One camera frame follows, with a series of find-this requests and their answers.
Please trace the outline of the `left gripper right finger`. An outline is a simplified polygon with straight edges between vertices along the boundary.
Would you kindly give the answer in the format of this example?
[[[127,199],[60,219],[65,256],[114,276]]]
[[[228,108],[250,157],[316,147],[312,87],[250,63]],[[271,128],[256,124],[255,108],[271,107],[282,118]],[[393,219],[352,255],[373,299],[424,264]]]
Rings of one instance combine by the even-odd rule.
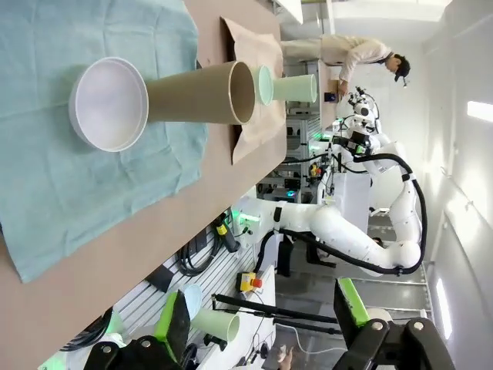
[[[404,324],[371,318],[350,278],[339,278],[334,287],[334,312],[347,350],[336,369],[454,369],[448,350],[427,318]]]

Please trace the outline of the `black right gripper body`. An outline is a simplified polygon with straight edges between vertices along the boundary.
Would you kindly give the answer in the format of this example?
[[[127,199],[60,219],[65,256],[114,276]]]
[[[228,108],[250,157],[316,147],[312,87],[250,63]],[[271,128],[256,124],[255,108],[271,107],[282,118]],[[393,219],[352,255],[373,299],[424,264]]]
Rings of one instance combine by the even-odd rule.
[[[370,156],[372,146],[370,136],[358,131],[352,131],[348,137],[345,137],[346,143],[344,148],[353,156]]]

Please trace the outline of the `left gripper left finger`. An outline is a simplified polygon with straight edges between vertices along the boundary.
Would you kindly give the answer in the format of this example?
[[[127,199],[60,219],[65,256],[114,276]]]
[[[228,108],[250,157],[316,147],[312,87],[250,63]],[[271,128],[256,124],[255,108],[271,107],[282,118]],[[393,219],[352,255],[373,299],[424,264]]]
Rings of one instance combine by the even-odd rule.
[[[185,295],[172,293],[166,301],[152,335],[133,339],[124,347],[102,341],[92,347],[85,368],[168,370],[182,369],[183,353],[190,328]]]

